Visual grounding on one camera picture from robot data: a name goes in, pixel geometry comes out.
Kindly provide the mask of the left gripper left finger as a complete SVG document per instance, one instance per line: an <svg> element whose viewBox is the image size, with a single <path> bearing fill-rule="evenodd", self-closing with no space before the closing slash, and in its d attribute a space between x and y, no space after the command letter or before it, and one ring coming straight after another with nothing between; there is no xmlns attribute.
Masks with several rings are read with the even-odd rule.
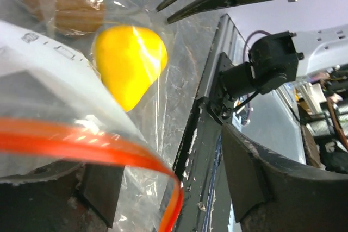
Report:
<svg viewBox="0 0 348 232"><path fill-rule="evenodd" d="M123 167L56 161L1 178L1 231L107 231Z"/></svg>

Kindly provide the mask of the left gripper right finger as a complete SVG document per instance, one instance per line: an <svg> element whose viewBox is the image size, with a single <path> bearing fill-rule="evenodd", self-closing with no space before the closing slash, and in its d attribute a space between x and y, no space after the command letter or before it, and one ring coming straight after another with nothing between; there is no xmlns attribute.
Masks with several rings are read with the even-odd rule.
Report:
<svg viewBox="0 0 348 232"><path fill-rule="evenodd" d="M291 160L230 124L222 156L242 231L347 231L347 175Z"/></svg>

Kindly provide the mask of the clear zip top bag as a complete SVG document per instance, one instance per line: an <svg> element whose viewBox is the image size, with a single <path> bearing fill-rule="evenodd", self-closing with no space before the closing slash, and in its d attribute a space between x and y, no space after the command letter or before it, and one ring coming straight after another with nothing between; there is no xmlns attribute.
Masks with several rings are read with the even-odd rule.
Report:
<svg viewBox="0 0 348 232"><path fill-rule="evenodd" d="M1 178L56 161L123 167L113 227L172 231L183 204L172 167L210 48L217 17L174 24L193 0L156 11L162 0L105 0L92 34L65 36L36 19L21 0L1 0ZM149 28L168 62L129 112L104 86L95 38L118 25Z"/></svg>

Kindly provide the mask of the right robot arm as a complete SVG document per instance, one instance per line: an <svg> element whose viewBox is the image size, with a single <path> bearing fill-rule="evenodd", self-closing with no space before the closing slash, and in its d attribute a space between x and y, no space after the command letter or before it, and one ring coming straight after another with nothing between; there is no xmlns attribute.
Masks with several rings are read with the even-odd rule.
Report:
<svg viewBox="0 0 348 232"><path fill-rule="evenodd" d="M195 0L167 18L169 24L192 15L273 0ZM219 68L209 87L208 112L218 124L225 124L237 111L234 101L254 98L285 83L303 83L308 77L347 63L347 25L309 32L282 32L256 41L249 60Z"/></svg>

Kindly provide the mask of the brown fake kiwi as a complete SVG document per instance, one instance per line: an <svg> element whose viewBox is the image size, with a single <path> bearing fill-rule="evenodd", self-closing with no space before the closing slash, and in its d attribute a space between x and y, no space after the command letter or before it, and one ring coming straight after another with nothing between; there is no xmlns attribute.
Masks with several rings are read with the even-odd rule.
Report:
<svg viewBox="0 0 348 232"><path fill-rule="evenodd" d="M21 0L39 21L65 36L94 33L104 22L105 0Z"/></svg>

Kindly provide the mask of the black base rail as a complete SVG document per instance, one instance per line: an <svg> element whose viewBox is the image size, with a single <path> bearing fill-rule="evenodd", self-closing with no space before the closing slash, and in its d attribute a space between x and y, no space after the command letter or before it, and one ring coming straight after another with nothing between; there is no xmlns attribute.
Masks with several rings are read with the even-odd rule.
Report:
<svg viewBox="0 0 348 232"><path fill-rule="evenodd" d="M183 205L174 231L229 231L231 198L222 159L221 124L242 129L241 117L231 114L234 102L224 100L219 74L233 66L244 44L229 15L219 20L208 59L175 159Z"/></svg>

